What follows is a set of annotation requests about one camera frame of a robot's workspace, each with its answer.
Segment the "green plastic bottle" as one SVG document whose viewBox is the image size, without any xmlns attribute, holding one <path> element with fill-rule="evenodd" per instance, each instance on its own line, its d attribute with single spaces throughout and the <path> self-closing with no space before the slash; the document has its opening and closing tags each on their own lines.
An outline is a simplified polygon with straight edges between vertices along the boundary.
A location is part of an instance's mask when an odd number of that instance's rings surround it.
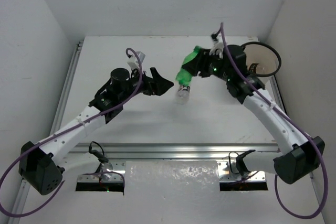
<svg viewBox="0 0 336 224">
<path fill-rule="evenodd" d="M 192 78 L 200 72 L 207 53 L 208 49 L 195 46 L 193 51 L 184 58 L 181 68 L 175 77 L 179 85 L 185 87 L 190 85 Z"/>
</svg>

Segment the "black label clear bottle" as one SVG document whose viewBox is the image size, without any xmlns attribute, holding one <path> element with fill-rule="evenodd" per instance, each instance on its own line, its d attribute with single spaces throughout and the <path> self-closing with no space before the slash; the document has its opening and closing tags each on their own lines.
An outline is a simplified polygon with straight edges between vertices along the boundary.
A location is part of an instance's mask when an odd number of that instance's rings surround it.
<svg viewBox="0 0 336 224">
<path fill-rule="evenodd" d="M 270 73 L 267 72 L 267 68 L 260 63 L 252 63 L 248 67 L 248 71 L 250 73 L 254 74 L 257 77 L 268 77 L 268 76 L 270 76 Z"/>
</svg>

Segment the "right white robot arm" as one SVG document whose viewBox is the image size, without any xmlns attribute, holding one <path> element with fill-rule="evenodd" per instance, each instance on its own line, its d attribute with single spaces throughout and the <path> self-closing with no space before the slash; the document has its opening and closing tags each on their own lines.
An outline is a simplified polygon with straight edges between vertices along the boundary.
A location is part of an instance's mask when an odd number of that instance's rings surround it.
<svg viewBox="0 0 336 224">
<path fill-rule="evenodd" d="M 248 42 L 225 48 L 219 42 L 211 49 L 196 46 L 184 58 L 176 80 L 186 87 L 196 76 L 224 80 L 231 96 L 256 116 L 280 149 L 277 154 L 248 150 L 236 157 L 234 170 L 241 176 L 261 170 L 293 184 L 321 165 L 325 143 L 294 126 L 272 101 L 262 79 L 273 76 L 280 67 L 279 53 L 267 44 Z"/>
</svg>

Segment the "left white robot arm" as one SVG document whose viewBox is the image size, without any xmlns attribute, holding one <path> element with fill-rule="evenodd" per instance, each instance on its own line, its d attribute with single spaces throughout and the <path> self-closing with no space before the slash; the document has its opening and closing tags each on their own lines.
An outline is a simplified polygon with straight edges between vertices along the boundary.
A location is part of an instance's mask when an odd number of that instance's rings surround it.
<svg viewBox="0 0 336 224">
<path fill-rule="evenodd" d="M 139 93 L 161 96 L 173 87 L 174 83 L 163 78 L 155 67 L 150 72 L 151 76 L 147 76 L 137 69 L 112 70 L 110 79 L 97 91 L 88 106 L 56 132 L 51 141 L 29 141 L 21 147 L 22 153 L 28 152 L 19 162 L 21 177 L 43 196 L 54 191 L 65 171 L 60 165 L 61 160 L 81 140 L 114 119 L 133 96 Z"/>
</svg>

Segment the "white bin with black rim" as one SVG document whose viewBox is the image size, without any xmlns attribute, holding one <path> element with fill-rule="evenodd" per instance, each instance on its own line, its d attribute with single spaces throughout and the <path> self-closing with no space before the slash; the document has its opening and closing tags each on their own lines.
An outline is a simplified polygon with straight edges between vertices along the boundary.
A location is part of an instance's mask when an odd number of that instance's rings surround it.
<svg viewBox="0 0 336 224">
<path fill-rule="evenodd" d="M 282 65 L 281 56 L 270 45 L 263 42 L 252 41 L 241 45 L 241 47 L 246 54 L 247 70 L 252 63 L 260 63 L 267 68 L 267 72 L 270 73 L 270 76 L 258 77 L 264 84 L 280 70 Z"/>
</svg>

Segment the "blue label clear bottle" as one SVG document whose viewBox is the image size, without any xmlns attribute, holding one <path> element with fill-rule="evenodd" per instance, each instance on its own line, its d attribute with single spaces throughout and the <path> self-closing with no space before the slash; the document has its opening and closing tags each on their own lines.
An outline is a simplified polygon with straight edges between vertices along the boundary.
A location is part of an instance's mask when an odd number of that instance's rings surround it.
<svg viewBox="0 0 336 224">
<path fill-rule="evenodd" d="M 189 101 L 189 98 L 190 86 L 180 85 L 175 95 L 176 102 L 178 104 L 186 104 Z"/>
</svg>

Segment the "front aluminium rail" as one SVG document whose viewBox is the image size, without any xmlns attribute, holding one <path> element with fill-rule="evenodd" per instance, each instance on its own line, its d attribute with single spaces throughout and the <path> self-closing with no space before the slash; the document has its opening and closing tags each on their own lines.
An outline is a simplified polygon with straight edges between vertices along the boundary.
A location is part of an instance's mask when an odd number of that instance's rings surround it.
<svg viewBox="0 0 336 224">
<path fill-rule="evenodd" d="M 94 149 L 103 150 L 109 159 L 157 159 L 157 160 L 221 160 L 234 156 L 234 152 L 248 150 L 275 153 L 275 143 L 264 144 L 112 144 L 94 145 Z"/>
</svg>

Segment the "aluminium rail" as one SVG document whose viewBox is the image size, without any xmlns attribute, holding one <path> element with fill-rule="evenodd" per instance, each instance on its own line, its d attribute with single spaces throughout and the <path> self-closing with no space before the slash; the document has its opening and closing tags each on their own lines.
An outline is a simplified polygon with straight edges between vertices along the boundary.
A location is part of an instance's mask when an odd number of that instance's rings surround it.
<svg viewBox="0 0 336 224">
<path fill-rule="evenodd" d="M 75 116 L 73 116 L 70 120 L 65 122 L 64 126 L 62 126 L 62 120 L 66 110 L 66 104 L 70 94 L 72 81 L 75 76 L 75 71 L 82 47 L 83 47 L 83 41 L 80 41 L 75 46 L 75 50 L 71 57 L 65 83 L 61 92 L 54 121 L 52 123 L 50 136 L 47 137 L 47 139 L 52 138 L 52 140 L 40 147 L 40 149 L 46 154 L 54 155 L 52 157 L 53 158 L 52 160 L 56 164 L 60 164 L 61 160 L 69 153 L 69 151 L 75 146 L 75 144 L 79 143 L 79 141 L 77 141 L 73 144 L 73 146 L 71 146 L 71 144 L 68 143 L 69 142 L 68 139 L 70 138 L 70 136 L 68 135 L 69 133 L 68 129 L 78 124 L 81 125 L 83 119 L 78 120 L 80 116 L 78 114 L 75 114 Z"/>
<path fill-rule="evenodd" d="M 94 149 L 103 150 L 109 159 L 157 159 L 157 160 L 221 160 L 234 156 L 234 152 L 248 150 L 275 153 L 275 143 L 264 144 L 112 144 L 94 145 Z"/>
<path fill-rule="evenodd" d="M 282 109 L 284 114 L 287 114 L 287 111 L 286 111 L 286 108 L 284 106 L 283 99 L 282 99 L 282 96 L 281 96 L 281 93 L 280 93 L 278 83 L 277 83 L 277 80 L 276 80 L 275 76 L 270 78 L 270 85 L 272 87 L 272 91 L 273 91 L 273 94 L 274 94 L 274 97 L 275 97 L 275 102 Z"/>
</svg>

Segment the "right aluminium rail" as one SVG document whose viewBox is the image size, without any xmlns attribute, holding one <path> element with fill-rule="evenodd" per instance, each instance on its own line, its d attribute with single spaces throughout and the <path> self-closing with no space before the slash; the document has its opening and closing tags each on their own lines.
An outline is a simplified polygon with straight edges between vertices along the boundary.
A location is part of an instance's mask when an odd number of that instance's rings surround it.
<svg viewBox="0 0 336 224">
<path fill-rule="evenodd" d="M 283 99 L 282 99 L 282 96 L 281 96 L 281 93 L 280 93 L 278 83 L 277 83 L 277 80 L 276 80 L 275 76 L 270 78 L 270 85 L 272 87 L 272 91 L 273 91 L 273 94 L 274 94 L 274 97 L 275 97 L 275 102 L 282 109 L 284 114 L 287 114 L 287 111 L 286 111 L 286 108 L 284 106 Z"/>
</svg>

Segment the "left aluminium rail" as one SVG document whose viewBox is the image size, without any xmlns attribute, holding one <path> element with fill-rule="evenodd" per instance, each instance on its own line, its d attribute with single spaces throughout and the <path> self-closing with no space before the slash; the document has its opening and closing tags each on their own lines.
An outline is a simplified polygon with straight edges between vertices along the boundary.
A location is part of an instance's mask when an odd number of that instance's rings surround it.
<svg viewBox="0 0 336 224">
<path fill-rule="evenodd" d="M 64 126 L 62 126 L 62 120 L 66 110 L 66 104 L 70 94 L 72 81 L 75 76 L 75 71 L 82 47 L 83 47 L 83 41 L 80 41 L 75 46 L 75 50 L 71 57 L 65 83 L 61 92 L 54 121 L 52 123 L 50 136 L 47 137 L 47 139 L 52 138 L 52 140 L 40 147 L 40 149 L 46 154 L 54 155 L 52 157 L 53 158 L 52 160 L 56 164 L 60 164 L 61 160 L 69 153 L 69 151 L 75 146 L 75 144 L 79 143 L 79 141 L 77 141 L 73 144 L 73 146 L 71 146 L 71 144 L 68 143 L 69 142 L 68 139 L 70 138 L 70 136 L 68 135 L 69 133 L 68 129 L 78 124 L 81 125 L 83 119 L 78 120 L 80 116 L 78 114 L 75 114 L 75 116 L 73 116 L 70 120 L 65 122 Z"/>
</svg>

